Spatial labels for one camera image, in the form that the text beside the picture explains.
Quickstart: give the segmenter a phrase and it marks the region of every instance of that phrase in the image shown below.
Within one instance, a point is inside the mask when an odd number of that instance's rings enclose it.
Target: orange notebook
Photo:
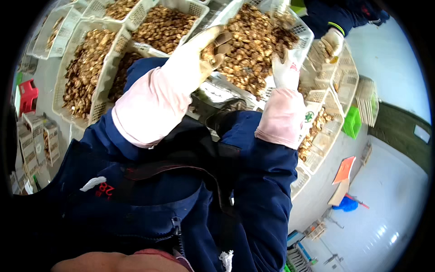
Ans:
[[[356,157],[349,157],[347,159],[344,159],[341,162],[340,168],[338,169],[337,175],[335,176],[334,181],[332,182],[332,185],[342,182],[345,179],[350,178],[351,170],[353,163],[355,162]]]

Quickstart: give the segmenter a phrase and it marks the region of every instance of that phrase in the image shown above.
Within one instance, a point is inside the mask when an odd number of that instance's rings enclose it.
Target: green plastic crate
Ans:
[[[359,116],[359,109],[357,107],[351,106],[348,115],[345,118],[345,123],[343,125],[342,131],[353,139],[356,139],[360,129],[361,118]]]

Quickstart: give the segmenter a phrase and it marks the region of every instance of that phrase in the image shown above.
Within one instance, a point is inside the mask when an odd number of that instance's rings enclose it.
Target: green logo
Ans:
[[[309,111],[305,114],[305,123],[309,123],[311,122],[311,120],[313,120],[314,118],[314,112]]]

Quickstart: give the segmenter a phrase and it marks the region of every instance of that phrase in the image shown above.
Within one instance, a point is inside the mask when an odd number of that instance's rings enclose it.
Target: dried mushroom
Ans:
[[[51,32],[50,37],[47,40],[47,46],[45,47],[46,50],[49,50],[51,46],[54,43],[54,39],[57,36],[57,33],[59,33],[60,25],[62,24],[62,21],[64,20],[64,17],[60,17],[53,26],[53,31]]]
[[[45,157],[47,158],[48,161],[50,160],[50,149],[48,146],[48,133],[44,130],[44,152],[45,152]]]
[[[118,72],[115,76],[112,88],[109,92],[108,98],[110,102],[116,102],[124,93],[124,86],[127,82],[127,70],[137,60],[143,58],[138,53],[126,53],[119,62]]]
[[[77,118],[87,118],[90,113],[92,94],[115,35],[107,29],[89,31],[67,67],[63,107]]]
[[[296,24],[296,18],[288,11],[279,12],[275,10],[272,17],[272,23],[274,27],[291,29],[291,27]]]
[[[106,7],[106,16],[115,20],[123,20],[139,0],[117,0]]]
[[[282,59],[284,50],[292,49],[299,37],[292,32],[273,27],[269,16],[257,7],[243,4],[234,19],[226,26],[233,38],[231,49],[217,69],[236,87],[260,97],[266,87],[266,77],[272,75],[272,53]]]
[[[198,17],[195,15],[156,6],[149,10],[145,21],[131,36],[136,42],[150,44],[155,49],[171,55],[181,38],[189,33],[196,19]]]
[[[302,161],[306,161],[307,157],[311,154],[311,146],[314,138],[322,131],[323,125],[332,121],[334,117],[325,112],[325,108],[320,109],[319,114],[313,122],[313,126],[310,128],[310,132],[302,140],[301,145],[298,148],[298,156]]]

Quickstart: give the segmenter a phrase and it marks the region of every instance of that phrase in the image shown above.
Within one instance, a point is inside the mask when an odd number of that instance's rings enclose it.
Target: red stool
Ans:
[[[21,83],[19,88],[21,93],[19,117],[21,117],[23,113],[35,113],[39,90],[36,88],[33,78]]]

